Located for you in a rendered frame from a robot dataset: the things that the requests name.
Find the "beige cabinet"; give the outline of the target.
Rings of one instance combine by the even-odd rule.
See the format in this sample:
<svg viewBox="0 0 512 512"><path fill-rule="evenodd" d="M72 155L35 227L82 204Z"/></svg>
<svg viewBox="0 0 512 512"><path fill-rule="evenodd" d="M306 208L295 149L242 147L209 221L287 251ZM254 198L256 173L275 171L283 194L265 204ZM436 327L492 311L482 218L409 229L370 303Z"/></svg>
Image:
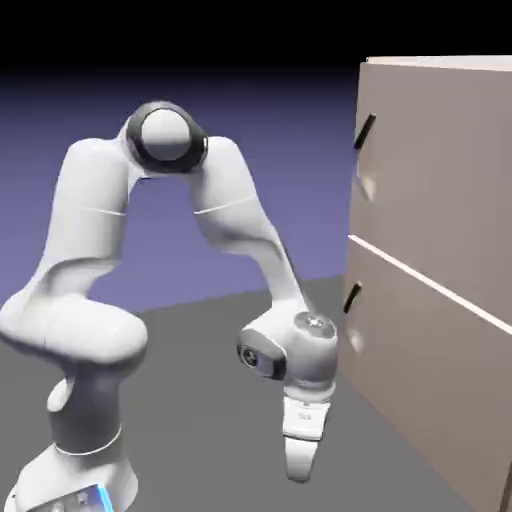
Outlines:
<svg viewBox="0 0 512 512"><path fill-rule="evenodd" d="M474 512L512 512L512 55L359 72L342 370Z"/></svg>

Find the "beige cabinet door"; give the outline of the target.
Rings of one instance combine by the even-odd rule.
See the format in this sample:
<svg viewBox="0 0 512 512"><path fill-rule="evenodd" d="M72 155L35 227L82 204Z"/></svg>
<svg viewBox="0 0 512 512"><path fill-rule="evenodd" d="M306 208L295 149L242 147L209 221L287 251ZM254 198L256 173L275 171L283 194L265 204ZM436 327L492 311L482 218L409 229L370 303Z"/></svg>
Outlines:
<svg viewBox="0 0 512 512"><path fill-rule="evenodd" d="M351 232L512 325L512 57L360 69Z"/></svg>
<svg viewBox="0 0 512 512"><path fill-rule="evenodd" d="M512 512L512 333L349 242L344 374L474 512Z"/></svg>

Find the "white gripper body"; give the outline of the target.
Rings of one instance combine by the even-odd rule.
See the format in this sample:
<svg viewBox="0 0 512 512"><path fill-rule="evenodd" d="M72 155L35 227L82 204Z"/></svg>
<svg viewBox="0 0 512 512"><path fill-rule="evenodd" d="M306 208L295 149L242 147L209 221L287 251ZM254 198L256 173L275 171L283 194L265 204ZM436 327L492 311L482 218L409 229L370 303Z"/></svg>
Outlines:
<svg viewBox="0 0 512 512"><path fill-rule="evenodd" d="M286 472L289 480L306 483L310 480L320 439L284 436Z"/></svg>

